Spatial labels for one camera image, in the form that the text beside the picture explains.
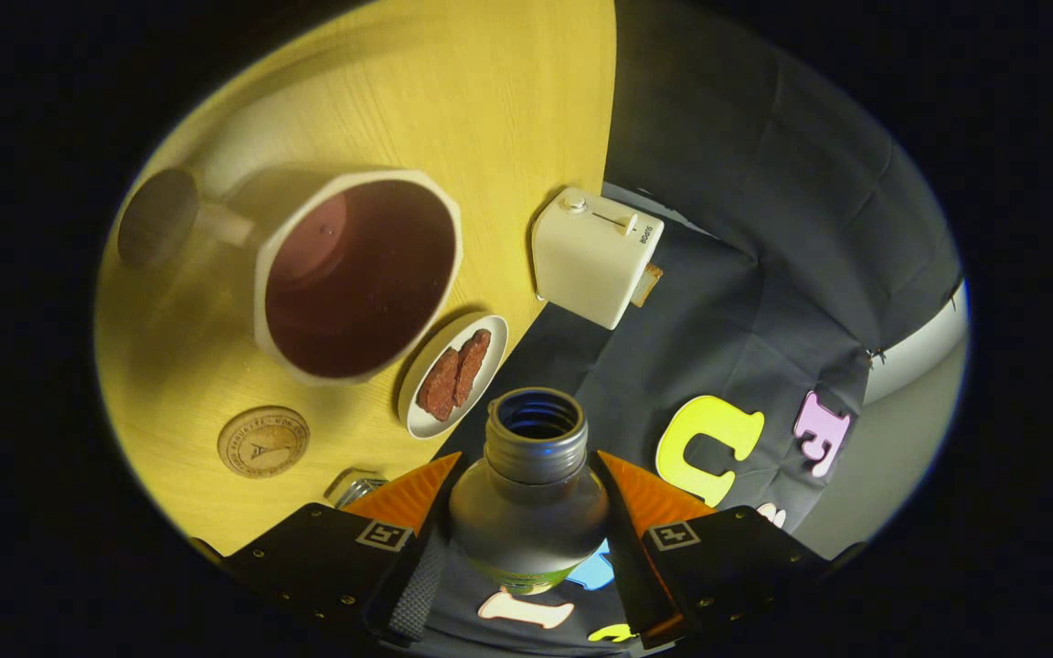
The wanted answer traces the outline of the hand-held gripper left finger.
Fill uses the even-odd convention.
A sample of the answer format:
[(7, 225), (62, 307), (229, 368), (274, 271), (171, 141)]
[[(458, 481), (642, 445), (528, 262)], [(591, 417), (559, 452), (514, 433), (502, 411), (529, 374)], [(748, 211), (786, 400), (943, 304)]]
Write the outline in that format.
[(218, 569), (347, 642), (420, 642), (450, 554), (459, 452), (393, 482), (350, 468), (309, 503), (229, 555), (192, 538)]

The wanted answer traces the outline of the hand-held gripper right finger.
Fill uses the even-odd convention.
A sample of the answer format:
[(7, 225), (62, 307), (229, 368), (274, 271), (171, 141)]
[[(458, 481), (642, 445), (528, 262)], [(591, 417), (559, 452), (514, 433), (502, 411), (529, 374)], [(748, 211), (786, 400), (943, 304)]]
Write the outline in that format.
[(711, 509), (603, 451), (588, 463), (609, 496), (605, 537), (625, 621), (645, 647), (746, 634), (801, 607), (835, 570), (756, 509)]

